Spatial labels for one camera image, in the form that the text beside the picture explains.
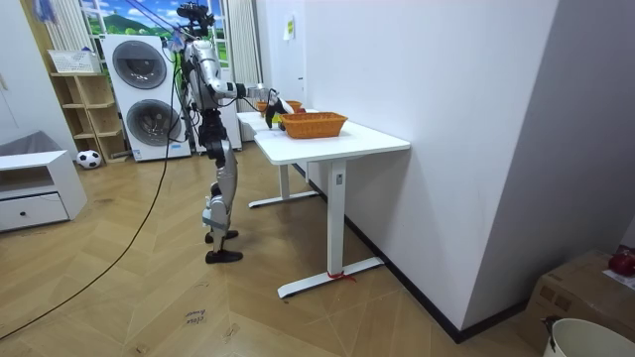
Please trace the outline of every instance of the orange basket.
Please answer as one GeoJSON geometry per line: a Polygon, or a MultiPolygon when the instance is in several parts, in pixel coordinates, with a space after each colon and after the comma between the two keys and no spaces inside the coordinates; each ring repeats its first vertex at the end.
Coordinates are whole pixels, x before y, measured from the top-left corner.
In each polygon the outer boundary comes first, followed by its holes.
{"type": "Polygon", "coordinates": [[[294,139],[336,137],[348,119],[332,112],[282,114],[281,117],[287,133],[294,139]]]}
{"type": "MultiPolygon", "coordinates": [[[[291,105],[291,107],[294,109],[294,113],[298,113],[298,110],[302,108],[302,103],[297,100],[287,100],[287,103],[291,105]]],[[[267,102],[264,102],[264,101],[256,102],[256,108],[258,108],[258,111],[260,112],[260,116],[264,117],[265,109],[267,109],[267,102]]]]}

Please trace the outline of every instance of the white table top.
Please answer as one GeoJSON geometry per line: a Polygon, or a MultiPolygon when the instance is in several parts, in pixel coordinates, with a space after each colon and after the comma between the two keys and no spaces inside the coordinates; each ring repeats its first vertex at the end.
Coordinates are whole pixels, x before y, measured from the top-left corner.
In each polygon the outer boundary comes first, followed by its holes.
{"type": "Polygon", "coordinates": [[[63,155],[66,150],[0,157],[0,171],[42,167],[63,155]]]}
{"type": "Polygon", "coordinates": [[[238,113],[238,120],[255,132],[254,139],[273,165],[344,159],[410,149],[410,143],[351,122],[344,123],[338,137],[293,139],[274,125],[267,127],[257,112],[238,113]]]}

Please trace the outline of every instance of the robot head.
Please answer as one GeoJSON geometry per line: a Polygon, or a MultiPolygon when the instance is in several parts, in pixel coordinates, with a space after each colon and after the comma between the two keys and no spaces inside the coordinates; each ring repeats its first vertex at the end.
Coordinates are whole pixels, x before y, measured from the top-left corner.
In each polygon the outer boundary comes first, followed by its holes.
{"type": "Polygon", "coordinates": [[[182,18],[190,20],[190,34],[197,37],[208,36],[207,29],[214,24],[214,15],[207,15],[209,9],[204,5],[194,4],[192,1],[181,4],[177,9],[177,14],[182,18]],[[195,30],[194,26],[198,23],[200,29],[195,30]]]}

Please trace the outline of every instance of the red strap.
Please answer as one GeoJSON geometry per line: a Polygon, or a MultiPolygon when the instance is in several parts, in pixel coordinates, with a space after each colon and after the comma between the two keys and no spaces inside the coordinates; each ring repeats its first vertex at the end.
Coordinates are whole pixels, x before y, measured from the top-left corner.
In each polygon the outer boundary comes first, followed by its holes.
{"type": "Polygon", "coordinates": [[[331,275],[328,271],[326,271],[326,275],[331,278],[331,279],[340,279],[340,278],[345,278],[347,280],[350,280],[354,283],[357,283],[357,281],[355,280],[355,278],[351,277],[351,276],[347,276],[344,272],[341,273],[337,273],[337,274],[333,274],[331,275]]]}

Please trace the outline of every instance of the wooden floor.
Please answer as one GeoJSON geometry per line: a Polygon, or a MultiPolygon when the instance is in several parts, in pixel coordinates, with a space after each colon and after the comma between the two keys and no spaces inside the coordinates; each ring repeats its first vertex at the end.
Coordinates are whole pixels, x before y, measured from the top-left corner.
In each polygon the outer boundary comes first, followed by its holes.
{"type": "MultiPolygon", "coordinates": [[[[280,300],[276,289],[325,271],[326,205],[318,198],[248,209],[277,195],[257,147],[238,154],[226,243],[245,258],[209,266],[200,212],[214,176],[207,158],[172,160],[132,249],[87,291],[14,336],[1,356],[538,356],[513,321],[456,346],[384,267],[280,300]]],[[[125,248],[163,163],[81,171],[88,205],[74,222],[0,235],[0,335],[77,292],[125,248]]],[[[291,173],[292,191],[308,189],[291,173]]],[[[345,232],[349,264],[371,256],[345,232]]]]}

